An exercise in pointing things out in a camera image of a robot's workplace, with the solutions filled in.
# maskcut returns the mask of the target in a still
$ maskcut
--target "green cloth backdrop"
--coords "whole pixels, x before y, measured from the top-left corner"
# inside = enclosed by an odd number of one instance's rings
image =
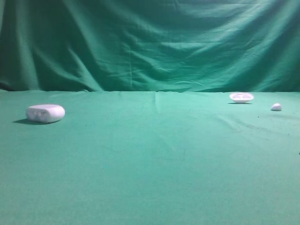
[[[299,0],[1,0],[0,88],[299,91]]]

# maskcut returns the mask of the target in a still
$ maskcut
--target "white styrofoam piece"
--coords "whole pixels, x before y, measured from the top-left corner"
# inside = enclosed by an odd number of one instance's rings
[[[65,110],[60,105],[33,105],[26,109],[26,117],[31,121],[53,123],[65,116]]]
[[[236,93],[231,93],[230,96],[232,101],[236,103],[246,103],[254,99],[254,96],[250,93],[246,92],[236,92]]]
[[[274,105],[272,105],[271,110],[273,111],[281,111],[282,110],[282,106],[279,103],[276,103]]]

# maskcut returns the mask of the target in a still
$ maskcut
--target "green tabletop cloth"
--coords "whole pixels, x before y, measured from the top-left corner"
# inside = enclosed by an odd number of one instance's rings
[[[254,96],[0,92],[0,224],[298,225],[300,93]]]

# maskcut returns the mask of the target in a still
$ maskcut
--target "small white object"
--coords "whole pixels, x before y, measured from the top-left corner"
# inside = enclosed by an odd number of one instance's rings
[[[282,110],[281,104],[276,103],[276,104],[272,105],[271,110],[273,110],[273,111],[281,111]]]
[[[65,110],[60,105],[33,105],[26,109],[26,117],[31,121],[53,123],[65,116]]]
[[[254,96],[252,94],[246,92],[231,93],[229,97],[231,98],[232,101],[241,104],[254,99]]]

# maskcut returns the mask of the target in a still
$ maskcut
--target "green fabric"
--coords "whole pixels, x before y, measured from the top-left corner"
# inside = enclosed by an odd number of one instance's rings
[[[1,0],[0,7],[3,89],[300,90],[298,0]]]
[[[300,93],[228,95],[0,92],[0,224],[298,225]]]

